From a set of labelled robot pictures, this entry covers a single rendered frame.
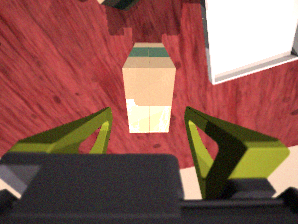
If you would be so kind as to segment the tan box with green band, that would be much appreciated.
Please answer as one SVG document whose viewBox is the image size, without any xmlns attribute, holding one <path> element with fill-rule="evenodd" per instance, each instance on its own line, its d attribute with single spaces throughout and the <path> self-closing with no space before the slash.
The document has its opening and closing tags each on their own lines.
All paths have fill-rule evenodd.
<svg viewBox="0 0 298 224">
<path fill-rule="evenodd" d="M 122 68 L 129 130 L 168 132 L 176 68 L 163 43 L 149 44 L 149 58 L 142 48 L 135 43 Z"/>
<path fill-rule="evenodd" d="M 127 11 L 135 3 L 134 0 L 97 0 L 99 4 Z"/>
</svg>

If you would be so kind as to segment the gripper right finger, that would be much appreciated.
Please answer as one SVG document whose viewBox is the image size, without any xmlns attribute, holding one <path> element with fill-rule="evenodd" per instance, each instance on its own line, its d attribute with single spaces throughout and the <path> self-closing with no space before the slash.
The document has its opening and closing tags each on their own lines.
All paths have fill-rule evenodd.
<svg viewBox="0 0 298 224">
<path fill-rule="evenodd" d="M 216 199 L 232 179 L 268 178 L 290 155 L 278 138 L 190 106 L 186 106 L 184 121 L 202 199 Z M 217 143 L 214 160 L 195 125 Z"/>
</svg>

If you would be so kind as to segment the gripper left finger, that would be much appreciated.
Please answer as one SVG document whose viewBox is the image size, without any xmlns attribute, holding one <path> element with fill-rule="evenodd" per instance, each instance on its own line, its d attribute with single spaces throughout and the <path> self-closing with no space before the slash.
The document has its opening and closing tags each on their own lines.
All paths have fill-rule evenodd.
<svg viewBox="0 0 298 224">
<path fill-rule="evenodd" d="M 80 144 L 101 126 L 89 154 L 106 154 L 112 121 L 111 107 L 106 107 L 89 116 L 18 140 L 7 152 L 79 154 Z"/>
</svg>

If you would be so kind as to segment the white shallow rectangular tray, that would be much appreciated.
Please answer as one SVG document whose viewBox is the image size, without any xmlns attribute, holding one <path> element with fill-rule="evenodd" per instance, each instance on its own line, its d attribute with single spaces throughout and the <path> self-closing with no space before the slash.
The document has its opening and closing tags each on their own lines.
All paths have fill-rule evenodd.
<svg viewBox="0 0 298 224">
<path fill-rule="evenodd" d="M 298 59 L 298 0 L 200 0 L 200 5 L 212 84 Z"/>
</svg>

